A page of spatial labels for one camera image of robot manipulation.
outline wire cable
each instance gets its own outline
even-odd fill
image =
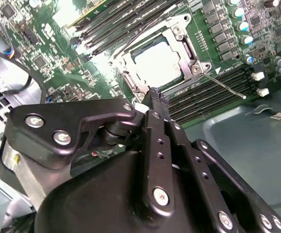
[[[35,72],[29,70],[25,65],[23,65],[22,63],[20,63],[20,62],[14,60],[14,59],[10,60],[10,58],[9,58],[7,55],[5,55],[5,54],[3,54],[3,53],[1,53],[1,52],[0,52],[0,58],[3,58],[3,59],[5,59],[5,60],[11,62],[12,64],[14,64],[14,65],[16,65],[17,67],[19,67],[19,68],[21,68],[22,70],[24,70],[24,71],[25,71],[26,73],[28,73],[28,75],[29,75],[29,76],[28,76],[28,79],[27,79],[27,81],[26,81],[26,84],[25,84],[22,88],[20,88],[19,90],[8,90],[8,91],[5,91],[3,94],[6,94],[6,95],[15,95],[15,94],[18,94],[18,93],[20,93],[21,91],[27,89],[27,88],[29,87],[29,85],[30,85],[32,79],[34,79],[35,82],[39,85],[39,87],[40,87],[40,89],[41,89],[40,103],[45,103],[45,102],[46,102],[46,89],[45,89],[45,86],[44,86],[44,84],[43,84],[42,79],[39,78],[38,75],[37,75]]]
[[[12,51],[15,51],[11,37],[9,36],[6,28],[2,25],[2,23],[0,23],[0,29],[3,31],[3,33],[5,34],[5,36],[7,37],[8,41],[9,41],[9,46],[11,47]]]

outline screw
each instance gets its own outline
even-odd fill
[[[130,105],[128,105],[127,103],[125,103],[125,104],[123,105],[123,107],[124,107],[126,110],[128,110],[128,111],[132,111],[132,107],[131,107]]]
[[[260,215],[260,217],[261,217],[261,220],[262,220],[264,226],[267,227],[268,229],[272,229],[272,225],[269,222],[269,220],[264,215]]]
[[[160,116],[159,116],[158,113],[152,113],[152,115],[153,115],[155,118],[160,119]]]
[[[173,32],[174,32],[176,35],[180,34],[180,28],[179,28],[179,27],[174,27],[174,28],[173,28]]]
[[[168,195],[160,188],[154,189],[154,197],[159,205],[166,206],[169,203]]]
[[[20,155],[19,154],[16,154],[16,155],[14,155],[14,162],[16,163],[16,164],[18,164],[19,163],[19,161],[20,161]]]
[[[233,228],[231,219],[223,211],[218,212],[218,217],[224,227],[226,227],[228,230],[231,230]]]
[[[179,125],[179,124],[174,123],[174,126],[175,126],[175,128],[176,128],[177,130],[180,130],[180,125]]]
[[[65,131],[56,132],[53,135],[53,139],[55,142],[62,146],[68,145],[71,142],[70,135]]]
[[[40,128],[44,125],[43,119],[39,116],[28,116],[25,119],[25,123],[33,128]]]
[[[277,225],[277,227],[278,227],[279,229],[281,229],[281,222],[280,222],[280,220],[278,220],[278,218],[275,217],[275,216],[272,216],[272,219],[273,219],[273,221],[275,222],[275,224]]]
[[[204,148],[204,149],[207,149],[208,148],[208,145],[205,144],[204,142],[200,142],[201,146]]]

